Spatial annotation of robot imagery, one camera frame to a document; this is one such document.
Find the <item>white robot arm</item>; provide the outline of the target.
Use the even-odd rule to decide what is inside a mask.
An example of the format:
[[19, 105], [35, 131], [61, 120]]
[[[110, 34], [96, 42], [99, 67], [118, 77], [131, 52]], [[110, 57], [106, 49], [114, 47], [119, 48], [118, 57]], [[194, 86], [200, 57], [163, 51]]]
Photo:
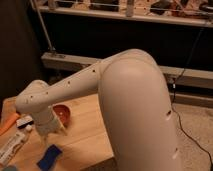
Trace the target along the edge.
[[53, 104], [93, 93], [119, 171], [183, 171], [167, 84], [143, 50], [125, 50], [53, 85], [34, 80], [15, 106], [46, 137], [62, 127]]

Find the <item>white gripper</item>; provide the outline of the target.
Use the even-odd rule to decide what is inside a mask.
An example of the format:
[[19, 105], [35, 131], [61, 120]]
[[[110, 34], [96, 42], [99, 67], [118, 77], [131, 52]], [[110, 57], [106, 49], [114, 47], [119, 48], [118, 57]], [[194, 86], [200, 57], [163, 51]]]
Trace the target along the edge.
[[51, 121], [48, 121], [45, 124], [35, 124], [36, 130], [38, 134], [40, 135], [41, 142], [44, 145], [47, 145], [48, 143], [48, 134], [59, 132], [59, 134], [67, 135], [67, 131], [65, 127], [62, 125], [61, 121], [54, 117]]

